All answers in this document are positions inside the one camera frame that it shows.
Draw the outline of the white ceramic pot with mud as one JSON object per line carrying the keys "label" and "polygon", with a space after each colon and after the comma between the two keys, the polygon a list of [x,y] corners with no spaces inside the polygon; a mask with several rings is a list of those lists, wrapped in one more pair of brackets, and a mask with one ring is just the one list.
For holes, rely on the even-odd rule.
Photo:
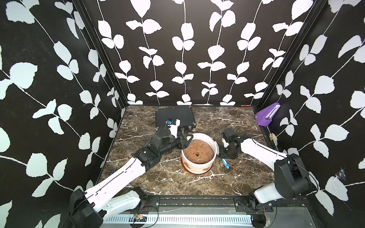
{"label": "white ceramic pot with mud", "polygon": [[219,155],[219,146],[208,135],[194,133],[192,141],[181,152],[181,164],[191,174],[203,175],[213,166]]}

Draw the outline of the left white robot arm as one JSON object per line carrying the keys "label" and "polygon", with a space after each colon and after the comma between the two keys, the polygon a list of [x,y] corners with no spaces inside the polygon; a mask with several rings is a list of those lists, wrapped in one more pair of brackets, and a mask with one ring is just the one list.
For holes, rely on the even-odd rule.
{"label": "left white robot arm", "polygon": [[121,196],[117,194],[130,182],[157,165],[163,155],[171,153],[175,148],[187,148],[193,138],[192,134],[186,135],[177,131],[171,132],[169,128],[160,128],[122,168],[85,192],[78,189],[71,194],[68,218],[64,226],[99,228],[110,217],[141,208],[147,196],[140,188],[134,188]]}

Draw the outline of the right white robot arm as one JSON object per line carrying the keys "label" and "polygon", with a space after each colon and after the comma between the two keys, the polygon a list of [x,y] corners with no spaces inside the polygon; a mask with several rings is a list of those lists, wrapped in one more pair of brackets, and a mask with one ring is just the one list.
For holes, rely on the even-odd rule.
{"label": "right white robot arm", "polygon": [[232,128],[222,132],[223,146],[219,157],[226,169],[228,159],[248,154],[261,161],[274,172],[274,182],[250,193],[248,204],[258,207],[273,200],[293,199],[309,192],[313,187],[310,173],[297,154],[286,155],[264,146],[252,138],[237,135]]}

